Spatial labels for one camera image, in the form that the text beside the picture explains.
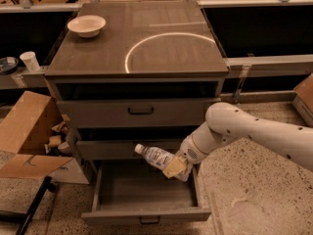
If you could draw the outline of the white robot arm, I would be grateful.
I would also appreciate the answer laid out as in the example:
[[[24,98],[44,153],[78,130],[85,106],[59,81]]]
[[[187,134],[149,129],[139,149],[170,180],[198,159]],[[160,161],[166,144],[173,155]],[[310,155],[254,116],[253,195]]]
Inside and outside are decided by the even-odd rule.
[[[162,171],[168,177],[186,181],[193,165],[230,143],[246,138],[313,170],[313,129],[254,117],[228,103],[215,103],[205,113],[205,121],[180,145],[173,161]]]

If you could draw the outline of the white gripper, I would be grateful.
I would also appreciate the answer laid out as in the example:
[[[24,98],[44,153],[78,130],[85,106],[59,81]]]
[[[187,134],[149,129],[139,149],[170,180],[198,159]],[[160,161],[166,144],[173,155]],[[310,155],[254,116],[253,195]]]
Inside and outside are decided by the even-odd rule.
[[[162,171],[167,178],[175,177],[186,182],[194,165],[201,163],[206,157],[203,134],[191,134],[187,136],[178,152],[168,166]]]

